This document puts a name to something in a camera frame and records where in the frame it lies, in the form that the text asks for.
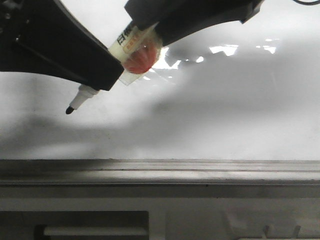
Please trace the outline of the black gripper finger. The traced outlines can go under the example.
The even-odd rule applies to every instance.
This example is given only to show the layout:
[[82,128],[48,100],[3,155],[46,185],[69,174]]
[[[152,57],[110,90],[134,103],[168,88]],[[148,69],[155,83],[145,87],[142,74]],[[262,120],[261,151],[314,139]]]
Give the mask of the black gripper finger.
[[0,2],[0,70],[110,90],[124,67],[59,0]]
[[167,46],[205,28],[239,21],[260,11],[262,0],[129,0],[124,9],[139,30],[155,25]]

